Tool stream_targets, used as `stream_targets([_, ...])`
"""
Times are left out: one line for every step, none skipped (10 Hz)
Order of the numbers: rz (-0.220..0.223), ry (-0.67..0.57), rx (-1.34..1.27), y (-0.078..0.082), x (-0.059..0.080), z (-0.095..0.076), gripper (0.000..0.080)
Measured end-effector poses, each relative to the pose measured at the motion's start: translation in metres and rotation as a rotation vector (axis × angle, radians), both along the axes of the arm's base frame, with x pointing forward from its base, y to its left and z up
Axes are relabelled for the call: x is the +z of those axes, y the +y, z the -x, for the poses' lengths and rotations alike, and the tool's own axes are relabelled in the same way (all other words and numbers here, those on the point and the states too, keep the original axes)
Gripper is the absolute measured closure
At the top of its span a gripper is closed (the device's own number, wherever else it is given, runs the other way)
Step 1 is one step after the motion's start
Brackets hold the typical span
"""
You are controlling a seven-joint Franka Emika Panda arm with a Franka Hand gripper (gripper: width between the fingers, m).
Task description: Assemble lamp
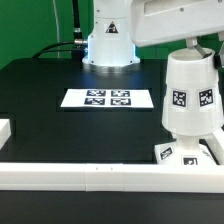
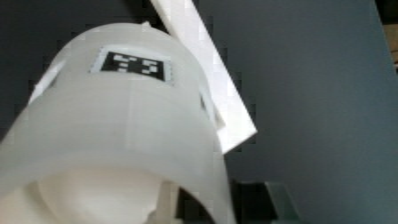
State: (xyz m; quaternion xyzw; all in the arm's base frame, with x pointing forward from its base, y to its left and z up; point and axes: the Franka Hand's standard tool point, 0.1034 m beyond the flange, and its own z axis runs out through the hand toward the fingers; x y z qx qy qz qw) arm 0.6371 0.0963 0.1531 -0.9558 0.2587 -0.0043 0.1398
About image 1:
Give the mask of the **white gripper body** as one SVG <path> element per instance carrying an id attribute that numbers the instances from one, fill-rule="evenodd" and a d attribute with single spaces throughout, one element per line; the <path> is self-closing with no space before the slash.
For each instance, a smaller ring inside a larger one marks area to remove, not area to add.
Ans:
<path id="1" fill-rule="evenodd" d="M 138 47 L 224 31 L 224 0 L 126 0 L 126 15 Z"/>

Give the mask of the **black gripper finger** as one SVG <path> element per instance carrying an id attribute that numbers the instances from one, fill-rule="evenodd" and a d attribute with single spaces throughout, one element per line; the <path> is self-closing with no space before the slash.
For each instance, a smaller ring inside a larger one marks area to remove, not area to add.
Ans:
<path id="1" fill-rule="evenodd" d="M 222 46 L 218 53 L 214 55 L 214 67 L 224 68 L 224 31 L 218 33 L 219 41 L 222 43 Z"/>
<path id="2" fill-rule="evenodd" d="M 209 56 L 209 54 L 200 46 L 196 37 L 187 38 L 186 46 L 189 56 L 200 55 L 202 58 Z"/>

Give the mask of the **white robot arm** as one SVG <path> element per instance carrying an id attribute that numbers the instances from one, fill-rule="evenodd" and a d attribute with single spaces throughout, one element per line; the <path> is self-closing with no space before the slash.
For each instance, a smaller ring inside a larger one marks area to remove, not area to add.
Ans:
<path id="1" fill-rule="evenodd" d="M 83 58 L 87 69 L 135 68 L 137 47 L 218 34 L 224 40 L 224 0 L 93 0 L 94 28 Z"/>

